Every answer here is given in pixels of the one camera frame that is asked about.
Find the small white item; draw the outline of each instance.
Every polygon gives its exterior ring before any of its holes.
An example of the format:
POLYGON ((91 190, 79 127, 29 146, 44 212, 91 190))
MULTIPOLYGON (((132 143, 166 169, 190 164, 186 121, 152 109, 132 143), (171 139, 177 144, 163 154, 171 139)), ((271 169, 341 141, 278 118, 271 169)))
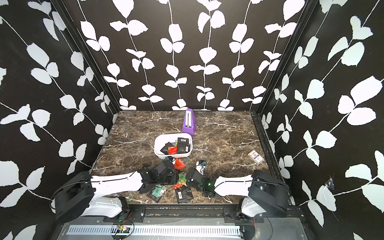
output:
POLYGON ((258 205, 253 199, 250 197, 246 197, 243 200, 241 205, 241 212, 248 217, 254 217, 256 214, 261 214, 266 212, 260 205, 258 205))
POLYGON ((160 159, 165 159, 167 156, 171 156, 171 157, 174 157, 174 158, 178 158, 178 157, 188 157, 189 155, 191 155, 191 152, 192 152, 192 148, 193 148, 193 145, 192 145, 192 136, 189 135, 188 133, 172 133, 172 134, 163 134, 163 135, 159 135, 156 139, 155 139, 155 146, 153 147, 153 150, 156 154, 156 156, 158 156, 160 159), (164 145, 168 142, 175 142, 177 140, 178 137, 182 137, 182 138, 188 138, 189 139, 189 145, 190 145, 190 149, 189 149, 189 152, 187 153, 181 153, 181 154, 170 154, 170 155, 165 155, 164 153, 162 153, 160 150, 164 147, 164 145))
POLYGON ((250 153, 248 153, 248 156, 249 156, 250 158, 252 158, 253 161, 254 161, 255 163, 257 163, 257 165, 258 165, 259 163, 261 163, 262 161, 264 161, 263 157, 260 156, 260 154, 258 154, 255 150, 252 150, 250 153))

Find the leaf print wall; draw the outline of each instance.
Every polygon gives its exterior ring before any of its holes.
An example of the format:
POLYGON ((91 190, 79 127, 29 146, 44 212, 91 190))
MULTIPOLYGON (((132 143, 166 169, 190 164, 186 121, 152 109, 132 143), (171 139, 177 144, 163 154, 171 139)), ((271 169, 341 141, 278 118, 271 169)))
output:
POLYGON ((0 239, 46 239, 52 193, 91 168, 118 109, 51 2, 0 0, 0 31, 0 239))
POLYGON ((384 212, 381 0, 319 1, 262 111, 318 239, 380 239, 384 212))
POLYGON ((121 110, 249 111, 306 1, 63 3, 121 110))

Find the marble tabletop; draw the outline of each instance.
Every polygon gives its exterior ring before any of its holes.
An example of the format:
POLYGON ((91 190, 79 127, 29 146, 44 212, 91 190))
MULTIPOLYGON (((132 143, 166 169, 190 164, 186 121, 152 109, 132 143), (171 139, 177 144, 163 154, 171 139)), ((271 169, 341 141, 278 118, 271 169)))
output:
MULTIPOLYGON (((256 150, 264 157, 252 117, 249 112, 195 111, 198 128, 193 138, 193 150, 181 160, 185 173, 202 159, 207 163, 208 177, 243 177, 259 169, 269 173, 264 161, 255 164, 248 153, 256 150)), ((138 170, 143 165, 159 164, 153 150, 155 138, 161 134, 179 133, 182 130, 184 111, 121 111, 96 161, 92 175, 110 176, 138 170)), ((240 196, 203 197, 192 189, 194 199, 189 203, 238 203, 240 196)), ((147 194, 121 192, 118 194, 130 204, 155 203, 147 194)), ((173 186, 159 201, 177 203, 173 186)))

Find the black metal frame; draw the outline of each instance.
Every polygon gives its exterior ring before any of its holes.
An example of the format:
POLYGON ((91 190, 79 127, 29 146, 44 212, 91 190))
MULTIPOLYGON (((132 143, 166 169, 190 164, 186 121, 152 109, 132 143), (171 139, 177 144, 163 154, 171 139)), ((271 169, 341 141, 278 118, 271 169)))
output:
POLYGON ((284 181, 281 173, 280 168, 277 163, 277 159, 275 157, 275 154, 272 151, 271 145, 269 144, 268 136, 265 132, 265 129, 262 124, 262 120, 260 119, 260 116, 256 114, 255 111, 251 111, 251 117, 253 119, 253 123, 255 124, 257 134, 259 135, 260 144, 264 151, 265 160, 268 164, 269 171, 271 172, 271 175, 281 181, 284 181))
POLYGON ((286 66, 289 58, 293 54, 293 50, 295 49, 295 46, 296 46, 301 34, 303 33, 303 30, 304 30, 304 28, 305 28, 305 26, 306 26, 306 24, 307 24, 307 22, 311 16, 311 14, 312 14, 317 2, 318 2, 318 0, 308 0, 306 2, 305 6, 304 6, 304 10, 300 15, 299 20, 297 21, 296 29, 293 32, 291 38, 289 39, 288 44, 285 47, 285 50, 284 50, 283 55, 281 57, 280 63, 278 65, 277 69, 275 70, 275 72, 273 73, 271 81, 269 82, 269 84, 266 88, 266 91, 264 93, 264 97, 263 97, 261 103, 259 104, 258 108, 256 109, 257 115, 262 114, 264 107, 266 106, 270 96, 273 93, 273 89, 275 88, 277 81, 280 79, 280 76, 282 75, 283 70, 285 69, 285 66, 286 66))
POLYGON ((56 8, 57 12, 59 13, 60 17, 62 18, 64 24, 66 25, 69 34, 73 38, 73 41, 79 48, 80 52, 83 54, 85 60, 87 61, 88 65, 91 67, 95 78, 103 88, 104 92, 108 96, 112 96, 109 98, 111 100, 111 103, 116 110, 116 112, 120 111, 120 105, 117 102, 116 98, 113 96, 113 93, 111 89, 109 88, 109 85, 104 81, 103 74, 101 73, 96 61, 94 60, 91 52, 89 51, 88 47, 85 45, 85 42, 83 38, 81 37, 79 31, 77 30, 75 24, 72 21, 71 16, 69 15, 64 3, 62 0, 51 0, 53 6, 56 8))

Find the white leaf pattern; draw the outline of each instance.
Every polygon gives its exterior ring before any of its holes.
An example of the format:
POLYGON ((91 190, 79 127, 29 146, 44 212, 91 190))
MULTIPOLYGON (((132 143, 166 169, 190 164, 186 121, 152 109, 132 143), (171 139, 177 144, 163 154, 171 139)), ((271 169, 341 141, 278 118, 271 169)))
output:
POLYGON ((26 179, 26 186, 29 190, 35 190, 40 185, 44 169, 45 167, 40 167, 29 174, 26 179))
POLYGON ((81 31, 84 36, 93 40, 96 40, 96 32, 93 25, 88 21, 80 21, 81 31))
POLYGON ((49 73, 41 68, 34 68, 31 70, 31 75, 39 82, 44 84, 51 84, 52 78, 49 73))
POLYGON ((76 102, 72 95, 64 95, 60 98, 61 105, 66 109, 76 109, 76 102))
POLYGON ((333 136, 330 132, 321 131, 316 138, 316 145, 323 148, 331 148, 335 146, 337 138, 333 136))
POLYGON ((244 23, 238 23, 233 30, 232 39, 241 43, 247 33, 247 25, 244 23))
POLYGON ((51 113, 43 109, 37 109, 32 112, 33 121, 39 127, 47 126, 50 120, 51 113))
POLYGON ((183 39, 183 33, 181 32, 180 26, 178 24, 169 25, 168 32, 172 42, 174 43, 183 39))
POLYGON ((249 49, 251 49, 253 45, 253 38, 247 38, 242 44, 241 44, 241 53, 246 53, 248 52, 249 49))
POLYGON ((32 43, 31 45, 28 45, 26 48, 29 56, 35 60, 38 64, 40 64, 43 67, 46 67, 49 62, 49 57, 45 53, 44 50, 42 50, 39 46, 32 43))
POLYGON ((382 83, 377 80, 374 76, 359 82, 351 90, 351 96, 355 104, 363 103, 377 94, 382 89, 382 83))
POLYGON ((131 20, 128 23, 128 31, 133 36, 137 36, 147 30, 147 26, 139 20, 131 20))
POLYGON ((364 45, 362 42, 355 43, 348 48, 341 57, 341 63, 346 66, 357 66, 364 54, 364 45))
POLYGON ((220 72, 220 68, 216 65, 209 64, 204 68, 204 74, 205 75, 211 75, 213 73, 220 72))
POLYGON ((324 215, 323 211, 321 210, 319 204, 315 201, 308 202, 308 208, 310 209, 313 216, 316 218, 318 223, 323 227, 324 225, 324 215))
POLYGON ((264 60, 260 63, 258 73, 260 74, 267 66, 269 65, 269 61, 264 60))
POLYGON ((59 149, 59 156, 60 157, 72 157, 73 156, 73 141, 71 139, 68 139, 67 141, 63 142, 59 149))
POLYGON ((328 61, 338 52, 348 48, 348 39, 346 37, 340 38, 332 47, 328 54, 328 61))
POLYGON ((29 106, 29 104, 27 104, 27 105, 19 108, 17 113, 10 114, 10 115, 6 116, 5 118, 3 118, 0 121, 0 124, 8 124, 8 123, 19 121, 19 120, 26 120, 28 118, 30 112, 31 112, 31 107, 29 106))
POLYGON ((280 30, 280 33, 279 33, 279 37, 280 38, 286 38, 288 36, 291 36, 293 34, 293 31, 295 30, 296 28, 296 23, 287 23, 286 25, 284 25, 281 30, 280 30))
POLYGON ((209 19, 210 17, 208 14, 206 14, 205 12, 200 13, 199 18, 197 20, 197 27, 201 33, 203 33, 204 26, 209 19))
POLYGON ((19 183, 19 167, 12 161, 0 161, 0 187, 19 183))
POLYGON ((338 111, 341 114, 350 113, 354 109, 355 105, 352 99, 346 95, 342 95, 339 100, 338 111))
POLYGON ((244 72, 244 65, 238 65, 234 68, 232 68, 232 77, 233 79, 237 78, 244 72))
POLYGON ((316 165, 316 166, 319 166, 320 165, 320 157, 319 157, 319 154, 317 153, 317 151, 313 148, 308 148, 306 151, 305 151, 305 154, 307 155, 307 157, 316 165))
POLYGON ((304 180, 301 182, 301 189, 307 194, 308 198, 312 200, 311 190, 309 189, 307 183, 304 180))
POLYGON ((304 4, 304 0, 286 0, 283 5, 284 20, 286 21, 300 12, 304 4))
POLYGON ((13 207, 16 206, 21 196, 27 191, 27 187, 20 187, 14 189, 4 200, 0 203, 0 207, 13 207))
POLYGON ((324 83, 313 79, 308 86, 307 99, 318 99, 324 95, 324 83))
POLYGON ((67 27, 65 26, 62 18, 60 17, 59 13, 56 11, 52 12, 53 21, 55 22, 55 25, 60 31, 64 31, 67 27))
POLYGON ((30 8, 40 10, 40 11, 42 11, 43 13, 45 13, 47 15, 49 15, 49 13, 52 10, 51 3, 50 2, 46 2, 46 1, 42 2, 41 4, 38 3, 38 2, 30 1, 30 2, 28 2, 28 6, 30 8))
POLYGON ((312 105, 308 102, 303 102, 299 107, 299 112, 309 119, 313 117, 312 105))
POLYGON ((376 119, 376 113, 371 108, 355 108, 347 117, 347 122, 353 126, 364 125, 376 119))
POLYGON ((361 186, 363 195, 368 201, 377 207, 381 213, 384 212, 384 186, 377 184, 368 184, 361 186))
POLYGON ((211 27, 220 28, 223 25, 225 25, 224 14, 221 11, 216 10, 211 17, 211 27))
POLYGON ((49 34, 50 34, 56 41, 59 41, 59 39, 58 39, 58 37, 57 37, 57 35, 56 35, 56 32, 55 32, 55 25, 54 25, 53 20, 48 19, 48 18, 44 18, 44 19, 43 19, 43 23, 44 23, 45 28, 46 28, 47 31, 49 32, 49 34))
POLYGON ((149 58, 143 58, 142 65, 143 65, 144 69, 147 69, 147 70, 155 67, 155 65, 153 64, 153 62, 149 58))
POLYGON ((133 9, 133 0, 112 0, 112 2, 124 18, 127 18, 133 9))
POLYGON ((26 137, 28 140, 32 140, 34 142, 40 141, 40 138, 36 135, 35 128, 32 122, 21 125, 20 132, 26 137))
POLYGON ((177 78, 179 74, 179 69, 177 67, 167 64, 166 70, 169 75, 171 75, 174 78, 177 78))
POLYGON ((365 164, 353 165, 350 166, 347 171, 345 171, 345 177, 357 177, 371 181, 371 169, 365 164))
POLYGON ((84 58, 79 52, 74 51, 71 55, 71 63, 80 70, 84 70, 84 58))
POLYGON ((369 27, 361 27, 361 21, 357 16, 352 16, 350 23, 352 26, 352 39, 364 40, 373 35, 369 27))
POLYGON ((84 114, 83 113, 76 113, 73 116, 73 125, 76 126, 77 124, 79 124, 83 120, 84 120, 84 114))

